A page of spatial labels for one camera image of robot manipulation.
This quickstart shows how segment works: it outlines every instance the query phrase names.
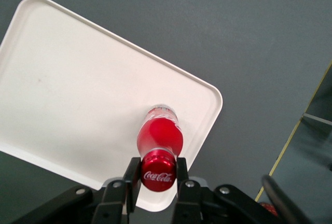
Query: yellow tape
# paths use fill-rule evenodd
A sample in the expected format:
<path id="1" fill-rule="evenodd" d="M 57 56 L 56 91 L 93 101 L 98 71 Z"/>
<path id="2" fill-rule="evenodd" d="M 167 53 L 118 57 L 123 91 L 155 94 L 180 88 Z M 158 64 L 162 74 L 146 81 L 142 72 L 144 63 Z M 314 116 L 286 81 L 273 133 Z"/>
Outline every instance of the yellow tape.
<path id="1" fill-rule="evenodd" d="M 314 94 L 312 95 L 311 100 L 310 100 L 310 102 L 309 102 L 309 104 L 308 104 L 308 106 L 307 106 L 305 112 L 308 110 L 308 108 L 309 108 L 309 106 L 310 106 L 310 104 L 311 104 L 313 98 L 315 97 L 315 95 L 316 95 L 318 89 L 320 88 L 320 86 L 321 86 L 321 84 L 322 84 L 322 82 L 323 82 L 323 80 L 324 80 L 324 78 L 325 78 L 327 72 L 328 72 L 329 69 L 331 68 L 331 66 L 332 66 L 332 61 L 330 62 L 330 64 L 329 64 L 327 70 L 325 71 L 325 73 L 324 73 L 324 75 L 323 75 L 323 77 L 322 77 L 320 83 L 318 84 L 318 87 L 316 88 Z M 292 133 L 290 134 L 290 136 L 289 136 L 289 138 L 288 138 L 286 144 L 284 145 L 284 147 L 283 147 L 283 149 L 281 150 L 281 152 L 280 152 L 278 158 L 276 159 L 276 161 L 275 161 L 275 163 L 274 163 L 274 165 L 273 165 L 273 167 L 272 167 L 272 169 L 271 169 L 271 171 L 270 171 L 270 173 L 269 173 L 269 176 L 272 176 L 273 172 L 275 171 L 275 168 L 277 167 L 277 165 L 279 164 L 279 162 L 280 162 L 282 156 L 284 155 L 284 153 L 285 153 L 285 151 L 286 151 L 286 149 L 287 149 L 289 143 L 291 142 L 291 140 L 292 140 L 292 138 L 293 138 L 293 136 L 294 136 L 294 133 L 296 132 L 298 126 L 300 125 L 301 120 L 302 120 L 302 117 L 301 117 L 300 120 L 296 123 L 294 129 L 292 130 Z M 257 195 L 256 198 L 255 198 L 255 201 L 256 201 L 256 202 L 258 202 L 258 200 L 259 200 L 259 198 L 261 197 L 261 194 L 263 193 L 263 191 L 264 191 L 264 187 L 261 187 L 260 191 L 258 192 L 258 195 Z"/>

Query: white tray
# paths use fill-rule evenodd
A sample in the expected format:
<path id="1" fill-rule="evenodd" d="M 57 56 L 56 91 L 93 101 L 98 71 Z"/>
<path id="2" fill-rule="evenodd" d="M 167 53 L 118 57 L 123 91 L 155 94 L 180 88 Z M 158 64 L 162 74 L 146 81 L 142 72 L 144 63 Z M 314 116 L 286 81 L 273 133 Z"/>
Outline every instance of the white tray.
<path id="1" fill-rule="evenodd" d="M 51 0 L 23 0 L 0 46 L 0 150 L 100 189 L 138 157 L 149 108 L 174 108 L 188 168 L 223 104 L 212 85 Z M 175 185 L 141 187 L 160 211 Z"/>

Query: screw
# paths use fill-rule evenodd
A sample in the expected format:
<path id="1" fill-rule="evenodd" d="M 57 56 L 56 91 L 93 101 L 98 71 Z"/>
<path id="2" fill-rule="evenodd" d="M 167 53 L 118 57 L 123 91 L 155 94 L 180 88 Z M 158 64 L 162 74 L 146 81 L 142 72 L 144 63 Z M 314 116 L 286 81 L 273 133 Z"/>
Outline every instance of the screw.
<path id="1" fill-rule="evenodd" d="M 229 189 L 226 187 L 221 187 L 219 191 L 221 192 L 221 194 L 229 194 L 230 192 Z"/>
<path id="2" fill-rule="evenodd" d="M 75 192 L 76 194 L 84 194 L 85 193 L 85 189 L 78 189 Z"/>
<path id="3" fill-rule="evenodd" d="M 116 181 L 115 183 L 113 183 L 113 188 L 118 188 L 122 185 L 122 183 L 120 181 Z"/>
<path id="4" fill-rule="evenodd" d="M 193 181 L 186 181 L 186 186 L 188 188 L 191 188 L 191 187 L 195 186 L 195 183 Z"/>

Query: gray floor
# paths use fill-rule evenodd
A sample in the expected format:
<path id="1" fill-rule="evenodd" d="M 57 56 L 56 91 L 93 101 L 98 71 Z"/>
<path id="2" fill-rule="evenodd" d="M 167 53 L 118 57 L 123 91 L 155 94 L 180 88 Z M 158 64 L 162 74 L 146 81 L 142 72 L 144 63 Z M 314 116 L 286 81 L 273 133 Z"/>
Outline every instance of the gray floor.
<path id="1" fill-rule="evenodd" d="M 273 178 L 315 223 L 332 222 L 332 68 L 324 77 Z M 259 201 L 268 202 L 263 194 Z"/>
<path id="2" fill-rule="evenodd" d="M 20 1 L 0 0 L 0 40 Z M 332 0 L 53 1 L 219 88 L 223 110 L 189 172 L 212 188 L 233 184 L 253 198 L 331 61 Z M 75 184 L 3 153 L 0 175 L 0 223 Z M 287 192 L 297 179 L 280 170 Z M 310 217 L 331 218 L 312 202 Z M 169 223 L 171 212 L 138 209 L 132 223 Z"/>

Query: coca-cola logo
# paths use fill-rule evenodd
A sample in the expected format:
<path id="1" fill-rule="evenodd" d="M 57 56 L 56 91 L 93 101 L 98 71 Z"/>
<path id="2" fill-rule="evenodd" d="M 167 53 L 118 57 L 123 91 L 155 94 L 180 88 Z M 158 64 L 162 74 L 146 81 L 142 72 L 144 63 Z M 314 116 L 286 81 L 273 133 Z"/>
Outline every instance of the coca-cola logo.
<path id="1" fill-rule="evenodd" d="M 144 174 L 144 179 L 145 180 L 152 180 L 152 181 L 164 181 L 166 183 L 171 183 L 172 180 L 171 180 L 171 176 L 173 174 L 172 173 L 160 173 L 160 174 L 157 174 L 157 173 L 152 173 L 151 171 L 148 171 Z"/>

